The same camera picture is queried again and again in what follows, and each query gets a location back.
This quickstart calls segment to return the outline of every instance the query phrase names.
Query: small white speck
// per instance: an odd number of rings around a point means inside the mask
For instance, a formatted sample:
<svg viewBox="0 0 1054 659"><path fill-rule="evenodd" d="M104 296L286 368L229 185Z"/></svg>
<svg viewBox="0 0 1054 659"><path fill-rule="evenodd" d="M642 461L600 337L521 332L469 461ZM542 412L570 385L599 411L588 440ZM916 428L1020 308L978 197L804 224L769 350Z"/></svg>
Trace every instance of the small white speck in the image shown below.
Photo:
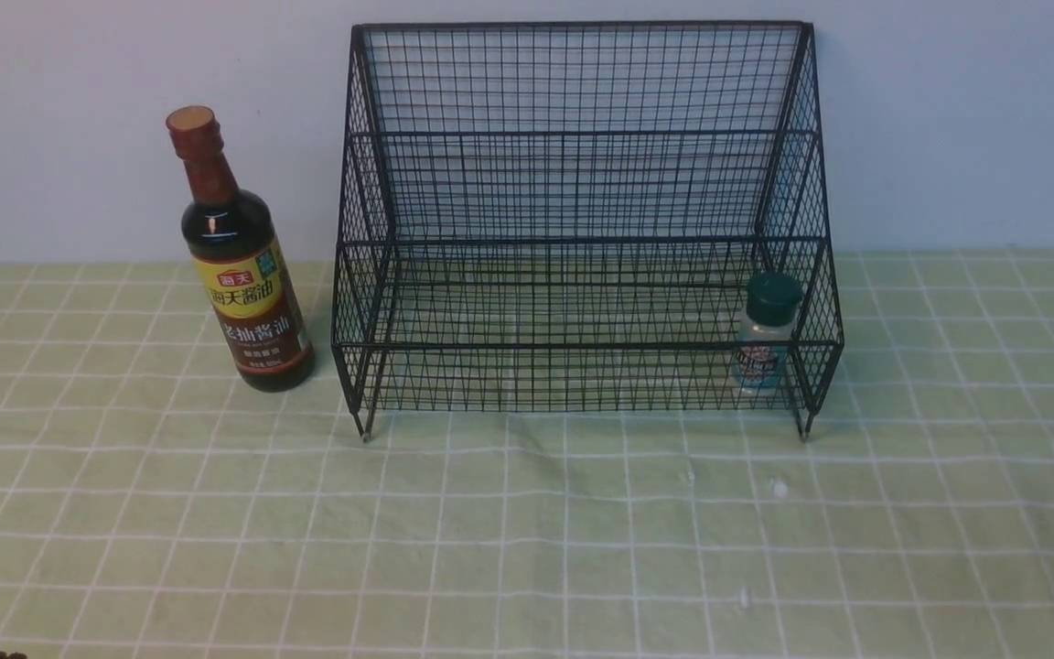
<svg viewBox="0 0 1054 659"><path fill-rule="evenodd" d="M787 498L787 484L782 479L775 477L775 479L770 480L770 493L775 498Z"/></svg>

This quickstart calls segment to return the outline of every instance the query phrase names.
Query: clear plastic jar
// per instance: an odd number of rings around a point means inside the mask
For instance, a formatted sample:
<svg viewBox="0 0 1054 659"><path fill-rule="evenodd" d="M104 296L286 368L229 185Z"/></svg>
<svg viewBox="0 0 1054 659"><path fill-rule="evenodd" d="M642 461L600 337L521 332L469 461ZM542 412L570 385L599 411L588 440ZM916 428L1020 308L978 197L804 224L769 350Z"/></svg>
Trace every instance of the clear plastic jar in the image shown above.
<svg viewBox="0 0 1054 659"><path fill-rule="evenodd" d="M731 362L731 380L745 395L766 395L779 387L787 347L741 344L789 341L802 301L803 287L794 276L765 272L748 280L747 301L739 314L740 346Z"/></svg>

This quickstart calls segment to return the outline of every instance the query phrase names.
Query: red bottle cap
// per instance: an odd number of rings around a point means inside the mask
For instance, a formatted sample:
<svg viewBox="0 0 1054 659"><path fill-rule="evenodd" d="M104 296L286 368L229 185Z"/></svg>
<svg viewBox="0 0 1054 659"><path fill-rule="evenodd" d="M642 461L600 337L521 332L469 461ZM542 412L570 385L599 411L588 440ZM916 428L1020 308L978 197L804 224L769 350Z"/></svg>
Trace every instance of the red bottle cap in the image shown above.
<svg viewBox="0 0 1054 659"><path fill-rule="evenodd" d="M213 157L220 154L226 146L213 110L204 105L187 105L173 110L164 118L164 127L169 129L177 157L183 161Z"/></svg>

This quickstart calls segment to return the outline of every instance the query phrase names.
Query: wire rack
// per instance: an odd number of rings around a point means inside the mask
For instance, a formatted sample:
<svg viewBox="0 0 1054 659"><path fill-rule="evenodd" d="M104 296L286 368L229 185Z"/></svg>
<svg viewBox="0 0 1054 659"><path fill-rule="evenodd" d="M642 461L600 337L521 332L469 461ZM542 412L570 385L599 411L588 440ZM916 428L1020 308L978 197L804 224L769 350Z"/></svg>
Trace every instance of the wire rack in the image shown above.
<svg viewBox="0 0 1054 659"><path fill-rule="evenodd" d="M811 24L356 25L346 123L331 349L365 438L382 408L807 437L843 349ZM806 296L781 385L741 392L766 271Z"/></svg>

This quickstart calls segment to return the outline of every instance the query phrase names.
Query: green jar lid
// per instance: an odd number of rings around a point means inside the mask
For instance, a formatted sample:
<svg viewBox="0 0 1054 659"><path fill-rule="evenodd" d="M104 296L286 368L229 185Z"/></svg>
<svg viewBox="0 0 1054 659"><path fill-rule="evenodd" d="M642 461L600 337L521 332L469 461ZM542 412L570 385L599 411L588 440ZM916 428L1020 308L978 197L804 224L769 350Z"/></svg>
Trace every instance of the green jar lid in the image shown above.
<svg viewBox="0 0 1054 659"><path fill-rule="evenodd" d="M747 315L758 325L782 327L789 325L795 310L803 302L803 287L794 277L781 272L764 272L747 282Z"/></svg>

